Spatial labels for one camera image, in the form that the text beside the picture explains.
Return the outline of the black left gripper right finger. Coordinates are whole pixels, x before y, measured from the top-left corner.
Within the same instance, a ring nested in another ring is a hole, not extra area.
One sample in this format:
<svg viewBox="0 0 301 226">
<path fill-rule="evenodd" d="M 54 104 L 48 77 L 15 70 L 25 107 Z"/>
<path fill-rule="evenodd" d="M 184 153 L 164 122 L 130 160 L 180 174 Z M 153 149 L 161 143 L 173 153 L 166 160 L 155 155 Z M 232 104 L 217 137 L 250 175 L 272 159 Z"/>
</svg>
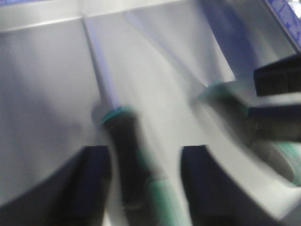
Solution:
<svg viewBox="0 0 301 226">
<path fill-rule="evenodd" d="M 184 146 L 180 171 L 194 226 L 286 226 L 222 169 L 206 145 Z"/>
</svg>

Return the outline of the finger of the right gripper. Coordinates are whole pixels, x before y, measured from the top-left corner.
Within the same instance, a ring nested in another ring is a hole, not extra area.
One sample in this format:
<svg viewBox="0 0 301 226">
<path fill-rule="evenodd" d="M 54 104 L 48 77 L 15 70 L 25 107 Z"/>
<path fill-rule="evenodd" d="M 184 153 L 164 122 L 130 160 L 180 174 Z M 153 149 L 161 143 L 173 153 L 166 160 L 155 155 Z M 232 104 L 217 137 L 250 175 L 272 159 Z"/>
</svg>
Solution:
<svg viewBox="0 0 301 226">
<path fill-rule="evenodd" d="M 301 54 L 297 53 L 255 69 L 253 80 L 258 97 L 300 92 Z M 248 116 L 300 118 L 301 105 L 250 107 Z"/>
</svg>

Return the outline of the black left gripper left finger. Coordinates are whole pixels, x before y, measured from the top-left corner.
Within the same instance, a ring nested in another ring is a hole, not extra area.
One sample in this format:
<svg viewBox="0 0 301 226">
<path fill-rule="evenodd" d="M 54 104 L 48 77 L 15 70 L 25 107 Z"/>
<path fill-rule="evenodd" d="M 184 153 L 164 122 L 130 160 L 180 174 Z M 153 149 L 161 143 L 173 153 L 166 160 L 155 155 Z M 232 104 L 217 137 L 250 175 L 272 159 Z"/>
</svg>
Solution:
<svg viewBox="0 0 301 226">
<path fill-rule="evenodd" d="M 0 209 L 2 226 L 101 226 L 111 183 L 107 146 L 85 146 L 50 178 Z"/>
</svg>

